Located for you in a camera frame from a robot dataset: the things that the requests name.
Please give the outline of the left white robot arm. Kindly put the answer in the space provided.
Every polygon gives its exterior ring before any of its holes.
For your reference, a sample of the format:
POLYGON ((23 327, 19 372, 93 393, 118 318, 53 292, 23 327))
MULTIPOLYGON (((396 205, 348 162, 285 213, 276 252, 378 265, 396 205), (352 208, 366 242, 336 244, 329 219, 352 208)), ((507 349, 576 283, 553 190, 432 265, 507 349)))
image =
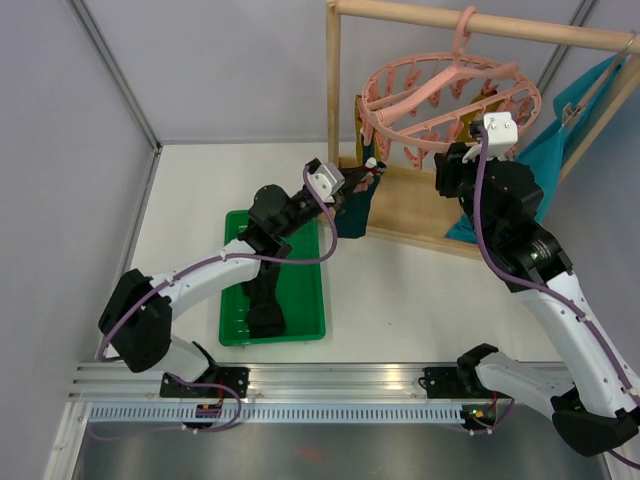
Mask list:
POLYGON ((211 295, 240 285, 268 331, 281 330, 284 315, 275 298, 281 265, 317 265, 337 248, 332 244, 320 257, 295 260, 287 238, 320 215, 333 223, 346 201, 384 170, 374 158, 351 168, 314 159, 305 164, 303 186, 294 195, 275 184, 260 188, 247 227, 216 255, 153 276, 127 271, 98 321, 103 336, 99 360, 122 361, 133 373, 158 369, 193 395, 210 395, 218 383, 217 365, 199 344, 174 335, 173 321, 211 295), (108 349, 114 349, 114 356, 107 356, 108 349))

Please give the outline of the yellow sock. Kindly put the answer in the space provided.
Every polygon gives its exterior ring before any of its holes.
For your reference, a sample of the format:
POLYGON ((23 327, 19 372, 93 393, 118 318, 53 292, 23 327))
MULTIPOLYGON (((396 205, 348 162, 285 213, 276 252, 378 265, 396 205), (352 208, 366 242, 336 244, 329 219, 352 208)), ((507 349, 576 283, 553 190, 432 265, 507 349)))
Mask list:
POLYGON ((361 96, 356 95, 354 100, 354 126, 355 126, 355 137, 356 137, 356 154, 355 158, 358 165, 364 164, 364 154, 363 154, 363 145, 362 145, 362 118, 361 118, 361 96))
MULTIPOLYGON (((487 98, 490 98, 494 95, 498 94, 498 89, 497 88, 492 88, 492 89, 485 89, 483 88, 481 90, 481 92, 479 94, 477 94, 473 99, 472 102, 473 103, 477 103, 480 101, 483 101, 487 98)), ((457 134, 456 136, 456 141, 457 142, 471 142, 473 140, 473 137, 470 134, 470 124, 472 121, 476 121, 476 120, 481 120, 483 115, 486 112, 495 112, 498 107, 501 105, 501 101, 498 100, 492 104, 489 104, 485 107, 482 107, 480 109, 476 109, 472 112, 468 112, 467 114, 463 115, 460 117, 460 122, 462 124, 462 128, 460 130, 460 132, 457 134)))

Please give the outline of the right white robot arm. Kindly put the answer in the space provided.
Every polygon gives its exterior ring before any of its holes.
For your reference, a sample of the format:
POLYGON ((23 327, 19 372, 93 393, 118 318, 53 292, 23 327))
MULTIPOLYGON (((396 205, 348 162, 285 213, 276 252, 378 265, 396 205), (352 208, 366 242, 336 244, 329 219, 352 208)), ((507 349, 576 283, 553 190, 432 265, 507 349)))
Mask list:
POLYGON ((558 240, 535 219, 543 190, 517 162, 453 143, 435 156, 438 193, 459 201, 487 266, 536 318, 570 374, 561 379, 481 344, 457 360, 459 388, 503 394, 549 419, 577 453, 615 454, 639 433, 639 378, 611 344, 558 240))

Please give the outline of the pink round clip hanger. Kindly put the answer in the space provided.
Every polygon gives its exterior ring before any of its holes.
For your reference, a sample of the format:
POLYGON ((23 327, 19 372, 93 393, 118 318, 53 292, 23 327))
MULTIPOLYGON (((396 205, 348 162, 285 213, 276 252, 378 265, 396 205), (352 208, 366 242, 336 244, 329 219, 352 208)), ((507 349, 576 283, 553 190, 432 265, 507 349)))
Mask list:
POLYGON ((374 136, 377 159, 386 161, 397 147, 413 169, 421 170, 426 158, 457 142, 461 116, 498 100, 495 112, 509 111, 520 134, 535 123, 541 95, 519 65, 466 52, 468 22, 476 12, 469 6, 460 15, 448 51, 396 59, 365 82, 362 134, 374 136), (483 88, 497 88, 498 94, 473 103, 483 88))

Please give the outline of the christmas pattern sock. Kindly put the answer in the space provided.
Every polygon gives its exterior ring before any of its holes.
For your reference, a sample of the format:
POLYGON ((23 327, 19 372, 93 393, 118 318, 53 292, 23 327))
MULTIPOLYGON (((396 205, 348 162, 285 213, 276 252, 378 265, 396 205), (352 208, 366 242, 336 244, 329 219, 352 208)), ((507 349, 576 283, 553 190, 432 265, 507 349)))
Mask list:
POLYGON ((374 136, 371 135, 370 137, 367 137, 364 134, 362 134, 361 148, 362 148, 363 165, 367 169, 373 169, 377 164, 376 144, 375 144, 374 136))

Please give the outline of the dark teal sock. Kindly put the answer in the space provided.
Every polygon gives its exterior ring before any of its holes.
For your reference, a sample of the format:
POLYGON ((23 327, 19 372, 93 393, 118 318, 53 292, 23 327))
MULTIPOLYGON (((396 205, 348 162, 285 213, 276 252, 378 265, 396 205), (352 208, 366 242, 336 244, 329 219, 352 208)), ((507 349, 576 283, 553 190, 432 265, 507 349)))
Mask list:
POLYGON ((373 187, 364 193, 353 195, 347 200, 343 210, 336 210, 334 222, 339 238, 358 239, 366 234, 373 195, 386 171, 383 162, 377 160, 377 165, 380 167, 380 176, 373 187))

